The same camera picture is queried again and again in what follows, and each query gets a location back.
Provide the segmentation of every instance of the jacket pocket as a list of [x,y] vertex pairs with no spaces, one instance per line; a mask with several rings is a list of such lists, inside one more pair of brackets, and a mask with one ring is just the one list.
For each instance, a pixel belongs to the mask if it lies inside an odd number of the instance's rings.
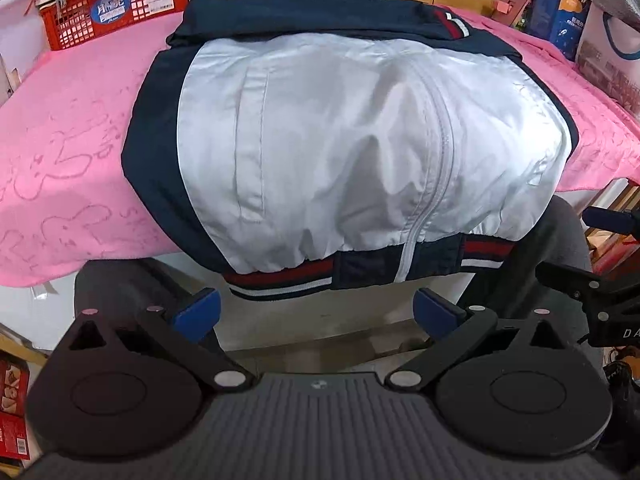
[[262,179],[262,117],[269,72],[250,65],[240,90],[236,110],[236,174],[240,218],[248,222],[264,219]]

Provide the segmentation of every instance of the cardboard box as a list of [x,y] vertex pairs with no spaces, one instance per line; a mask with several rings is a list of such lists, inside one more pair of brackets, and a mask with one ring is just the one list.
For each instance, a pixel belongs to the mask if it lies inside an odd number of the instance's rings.
[[553,43],[569,60],[575,59],[590,1],[533,0],[525,32]]
[[7,354],[0,354],[0,413],[24,416],[29,368]]
[[27,428],[24,419],[0,412],[0,456],[28,460]]

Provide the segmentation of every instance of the ribbed black plate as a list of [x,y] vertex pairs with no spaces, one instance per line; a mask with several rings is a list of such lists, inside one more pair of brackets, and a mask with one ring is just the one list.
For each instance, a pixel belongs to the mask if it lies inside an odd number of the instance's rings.
[[[167,399],[167,416],[171,401]],[[515,462],[458,440],[417,394],[374,374],[267,374],[218,397],[188,436],[126,463],[48,454],[24,480],[616,480],[583,454]]]

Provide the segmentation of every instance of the red box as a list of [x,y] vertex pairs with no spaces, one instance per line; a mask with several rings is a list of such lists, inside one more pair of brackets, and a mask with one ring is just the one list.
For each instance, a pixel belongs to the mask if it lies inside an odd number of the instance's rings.
[[52,50],[61,50],[109,34],[119,28],[171,12],[180,12],[188,0],[66,0],[40,9]]
[[17,460],[30,458],[23,418],[0,412],[0,456]]
[[24,416],[29,386],[29,368],[0,354],[0,413]]

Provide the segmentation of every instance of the zipper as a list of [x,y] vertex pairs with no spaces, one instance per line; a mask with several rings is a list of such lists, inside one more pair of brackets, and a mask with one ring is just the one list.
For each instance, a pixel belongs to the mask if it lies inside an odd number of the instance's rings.
[[434,92],[431,93],[431,98],[433,100],[438,129],[442,136],[442,142],[440,143],[440,163],[438,165],[438,173],[436,177],[437,184],[436,189],[433,192],[433,196],[415,219],[414,225],[411,227],[411,230],[407,235],[407,239],[404,242],[402,255],[400,256],[400,263],[398,265],[398,272],[396,272],[396,277],[394,278],[395,283],[404,282],[406,279],[412,260],[414,259],[415,246],[418,243],[420,231],[424,228],[426,221],[429,219],[434,209],[440,205],[440,202],[444,197],[444,193],[447,190],[447,187],[449,187],[451,173],[453,171],[454,143],[452,138],[453,133],[451,120],[446,111],[447,108],[445,102],[442,99],[440,86],[436,83],[434,78],[430,79],[430,83],[435,87]]

